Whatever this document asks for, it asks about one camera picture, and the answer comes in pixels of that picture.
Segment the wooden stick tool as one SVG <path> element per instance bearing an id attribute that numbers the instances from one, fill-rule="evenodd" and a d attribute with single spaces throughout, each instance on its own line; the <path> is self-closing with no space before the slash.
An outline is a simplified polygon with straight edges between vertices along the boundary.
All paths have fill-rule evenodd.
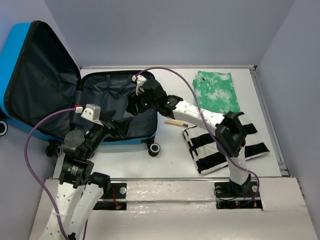
<path id="1" fill-rule="evenodd" d="M 183 128 L 188 128 L 189 125 L 187 123 L 177 121 L 177 120 L 172 120 L 172 119 L 166 119 L 164 121 L 166 124 L 173 125 L 173 126 L 178 126 L 178 127 L 183 127 Z"/>

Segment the black white striped shirt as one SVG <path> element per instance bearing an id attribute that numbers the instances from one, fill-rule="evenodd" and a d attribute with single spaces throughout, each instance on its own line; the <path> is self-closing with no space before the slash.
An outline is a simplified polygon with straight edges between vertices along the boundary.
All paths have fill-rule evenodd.
<path id="1" fill-rule="evenodd" d="M 270 150 L 245 113 L 239 112 L 237 116 L 246 132 L 244 159 L 248 161 L 269 154 Z M 192 126 L 185 129 L 182 135 L 200 175 L 210 174 L 228 165 L 226 157 L 218 151 L 216 143 L 205 129 Z"/>

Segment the green tie-dye shorts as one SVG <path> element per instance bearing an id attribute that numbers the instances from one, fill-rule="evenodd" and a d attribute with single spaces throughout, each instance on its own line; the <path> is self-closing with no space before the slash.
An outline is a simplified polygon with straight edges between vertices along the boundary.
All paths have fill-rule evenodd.
<path id="1" fill-rule="evenodd" d="M 218 114 L 241 112 L 231 73 L 199 70 L 192 85 L 201 108 Z"/>

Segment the blue hard-shell suitcase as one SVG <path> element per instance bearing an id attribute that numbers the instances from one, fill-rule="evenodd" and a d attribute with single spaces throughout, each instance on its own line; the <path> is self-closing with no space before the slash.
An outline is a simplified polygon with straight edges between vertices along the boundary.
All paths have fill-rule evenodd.
<path id="1" fill-rule="evenodd" d="M 132 117 L 125 137 L 107 135 L 104 145 L 146 143 L 149 155 L 159 154 L 155 142 L 158 114 L 134 107 L 132 81 L 136 70 L 93 72 L 81 76 L 79 67 L 52 28 L 43 21 L 15 24 L 0 53 L 0 118 L 2 135 L 11 125 L 26 133 L 50 116 L 35 135 L 48 141 L 46 155 L 59 156 L 66 134 L 88 131 L 92 123 L 64 109 L 95 104 L 114 110 L 114 119 Z"/>

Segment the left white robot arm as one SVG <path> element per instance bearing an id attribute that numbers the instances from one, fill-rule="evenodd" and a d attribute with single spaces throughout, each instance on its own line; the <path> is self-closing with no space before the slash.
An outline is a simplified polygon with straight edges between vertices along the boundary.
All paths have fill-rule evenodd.
<path id="1" fill-rule="evenodd" d="M 133 118 L 115 120 L 114 110 L 86 108 L 81 116 L 93 123 L 84 132 L 73 127 L 64 138 L 64 159 L 53 208 L 40 239 L 78 240 L 85 235 L 88 218 L 100 198 L 110 194 L 109 175 L 93 172 L 90 160 L 107 136 L 125 138 Z"/>

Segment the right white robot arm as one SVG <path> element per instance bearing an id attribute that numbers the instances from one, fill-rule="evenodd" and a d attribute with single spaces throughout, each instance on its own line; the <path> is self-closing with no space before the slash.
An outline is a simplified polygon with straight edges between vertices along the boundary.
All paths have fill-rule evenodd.
<path id="1" fill-rule="evenodd" d="M 230 171 L 229 190 L 242 196 L 249 189 L 251 174 L 245 160 L 245 130 L 234 112 L 215 121 L 215 114 L 198 108 L 176 95 L 168 95 L 157 80 L 147 80 L 134 75 L 135 92 L 129 97 L 128 111 L 131 114 L 155 109 L 160 115 L 173 120 L 185 121 L 208 130 L 213 134 L 218 151 L 226 157 Z"/>

